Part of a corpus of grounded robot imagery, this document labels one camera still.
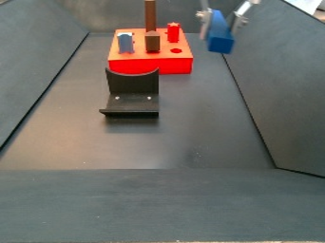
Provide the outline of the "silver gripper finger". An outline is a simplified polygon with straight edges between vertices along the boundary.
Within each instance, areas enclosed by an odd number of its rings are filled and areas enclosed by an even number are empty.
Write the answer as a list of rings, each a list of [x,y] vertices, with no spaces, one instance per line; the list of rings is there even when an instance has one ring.
[[[200,20],[199,38],[207,39],[207,34],[211,26],[212,9],[210,8],[208,0],[199,0],[202,9],[196,11],[195,17]]]
[[[247,17],[244,14],[247,11],[261,3],[262,0],[244,0],[242,4],[234,11],[234,18],[231,22],[231,32],[236,33],[238,30],[248,23]]]

